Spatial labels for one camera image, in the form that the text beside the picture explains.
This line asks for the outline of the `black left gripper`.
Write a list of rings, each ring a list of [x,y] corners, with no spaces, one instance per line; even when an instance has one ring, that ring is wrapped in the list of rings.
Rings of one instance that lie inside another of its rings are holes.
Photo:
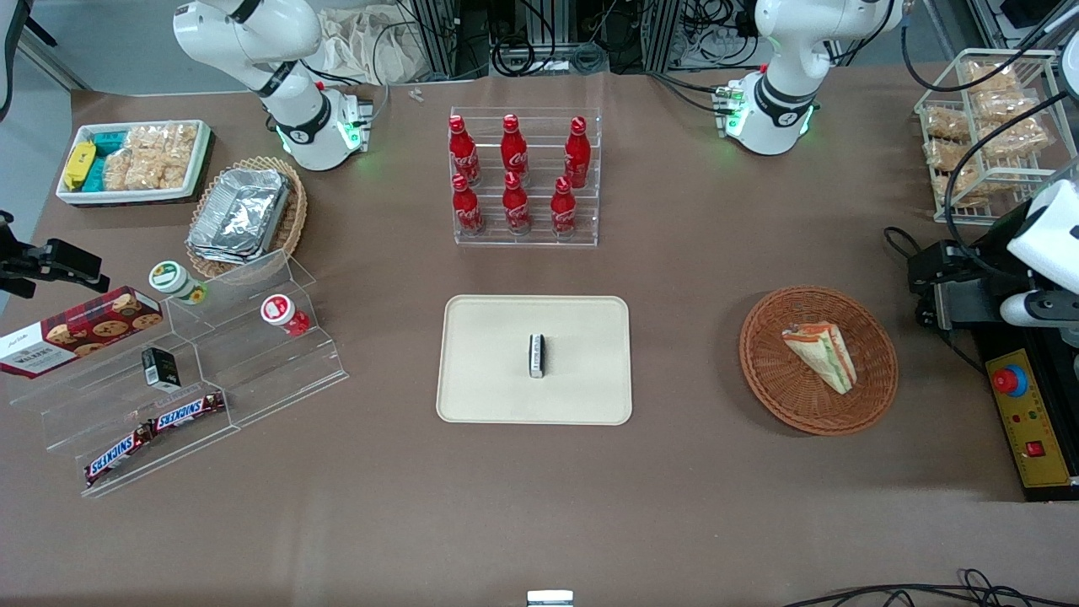
[[[927,291],[934,284],[934,291]],[[1002,322],[1001,303],[1012,292],[1012,277],[981,256],[966,256],[955,239],[941,239],[907,257],[907,289],[921,293],[918,325],[950,331]]]

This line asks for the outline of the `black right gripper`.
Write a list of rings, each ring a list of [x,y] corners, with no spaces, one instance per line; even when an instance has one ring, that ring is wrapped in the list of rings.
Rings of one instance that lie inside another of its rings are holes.
[[[35,246],[19,242],[10,227],[11,212],[1,212],[1,291],[31,299],[37,284],[71,282],[96,293],[107,293],[110,277],[103,273],[103,259],[64,239],[49,239]]]

